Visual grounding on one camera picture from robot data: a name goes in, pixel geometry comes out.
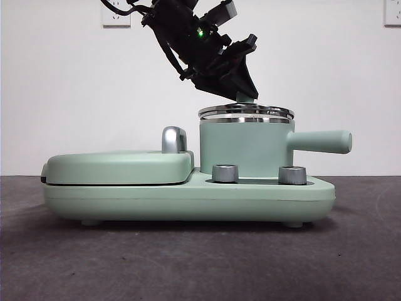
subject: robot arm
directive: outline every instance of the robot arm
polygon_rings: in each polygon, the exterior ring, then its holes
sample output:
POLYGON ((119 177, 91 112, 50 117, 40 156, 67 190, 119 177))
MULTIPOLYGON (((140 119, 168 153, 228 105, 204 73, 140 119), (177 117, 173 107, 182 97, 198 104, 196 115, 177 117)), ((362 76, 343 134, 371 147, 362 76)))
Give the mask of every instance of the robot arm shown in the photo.
POLYGON ((121 11, 101 0, 117 14, 124 16, 134 11, 142 14, 142 25, 153 29, 181 80, 189 79, 196 89, 234 101, 238 94, 251 99, 258 97, 246 66, 246 55, 256 49, 256 36, 250 34, 243 41, 231 43, 228 35, 218 33, 218 26, 237 14, 232 0, 222 1, 201 18, 193 12, 198 0, 153 0, 151 7, 134 5, 137 1, 127 0, 132 8, 121 11), (187 65, 185 70, 173 51, 187 65))

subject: wall socket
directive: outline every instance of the wall socket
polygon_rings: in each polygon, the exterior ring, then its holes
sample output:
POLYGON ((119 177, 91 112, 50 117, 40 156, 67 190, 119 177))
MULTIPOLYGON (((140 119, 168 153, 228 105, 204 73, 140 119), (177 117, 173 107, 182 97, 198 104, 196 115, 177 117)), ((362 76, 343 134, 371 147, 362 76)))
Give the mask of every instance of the wall socket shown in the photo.
MULTIPOLYGON (((107 0, 116 8, 121 9, 122 11, 128 11, 132 8, 131 5, 127 4, 126 0, 107 0)), ((131 27, 131 15, 129 16, 120 16, 119 14, 114 13, 109 10, 103 3, 100 3, 102 6, 102 23, 103 28, 129 28, 131 27)))
POLYGON ((401 0, 385 0, 384 25, 401 27, 401 0))

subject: silver knob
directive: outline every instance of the silver knob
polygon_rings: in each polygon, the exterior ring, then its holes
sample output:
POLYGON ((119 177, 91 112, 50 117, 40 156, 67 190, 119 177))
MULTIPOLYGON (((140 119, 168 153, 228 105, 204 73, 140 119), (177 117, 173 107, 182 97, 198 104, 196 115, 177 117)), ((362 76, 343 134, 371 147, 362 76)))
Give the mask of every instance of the silver knob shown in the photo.
POLYGON ((232 164, 213 165, 212 180, 218 183, 237 183, 238 166, 232 164))
POLYGON ((283 166, 278 169, 278 182, 287 185, 306 184, 306 169, 302 166, 283 166))
POLYGON ((180 127, 166 127, 162 134, 162 153, 179 154, 187 150, 187 133, 180 127))

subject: gray floor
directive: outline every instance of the gray floor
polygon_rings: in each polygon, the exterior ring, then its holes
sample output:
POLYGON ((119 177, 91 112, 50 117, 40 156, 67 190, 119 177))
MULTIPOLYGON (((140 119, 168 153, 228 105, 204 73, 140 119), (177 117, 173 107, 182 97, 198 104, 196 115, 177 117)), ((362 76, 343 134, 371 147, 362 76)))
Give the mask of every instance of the gray floor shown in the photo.
POLYGON ((401 177, 323 179, 333 211, 291 230, 84 228, 46 209, 38 177, 2 177, 1 300, 401 300, 401 177))

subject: mint green appliance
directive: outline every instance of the mint green appliance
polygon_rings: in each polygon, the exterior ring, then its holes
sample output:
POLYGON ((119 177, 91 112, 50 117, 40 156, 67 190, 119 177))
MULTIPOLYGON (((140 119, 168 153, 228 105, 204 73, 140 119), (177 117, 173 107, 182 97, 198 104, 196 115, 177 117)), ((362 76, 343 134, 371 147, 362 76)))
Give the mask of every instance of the mint green appliance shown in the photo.
POLYGON ((284 108, 235 103, 200 116, 200 167, 178 127, 159 151, 50 158, 41 180, 46 205, 85 225, 102 221, 279 221, 289 227, 324 218, 332 184, 293 166, 293 151, 345 154, 347 131, 294 132, 284 108))

